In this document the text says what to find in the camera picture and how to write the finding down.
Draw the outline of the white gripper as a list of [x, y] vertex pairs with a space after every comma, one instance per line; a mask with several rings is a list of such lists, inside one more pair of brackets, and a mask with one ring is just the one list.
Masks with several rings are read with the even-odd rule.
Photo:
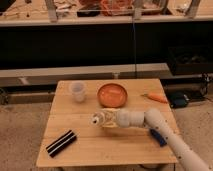
[[116, 128], [117, 125], [117, 114], [119, 112], [116, 108], [102, 108], [101, 111], [103, 113], [111, 113], [111, 123], [103, 123], [102, 127], [104, 128]]

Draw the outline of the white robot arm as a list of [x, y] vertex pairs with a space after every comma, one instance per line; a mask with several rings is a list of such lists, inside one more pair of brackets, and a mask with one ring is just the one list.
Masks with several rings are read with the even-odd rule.
[[114, 122], [118, 127], [148, 127], [156, 130], [167, 142], [185, 171], [213, 171], [169, 126], [156, 108], [146, 111], [102, 109], [102, 124]]

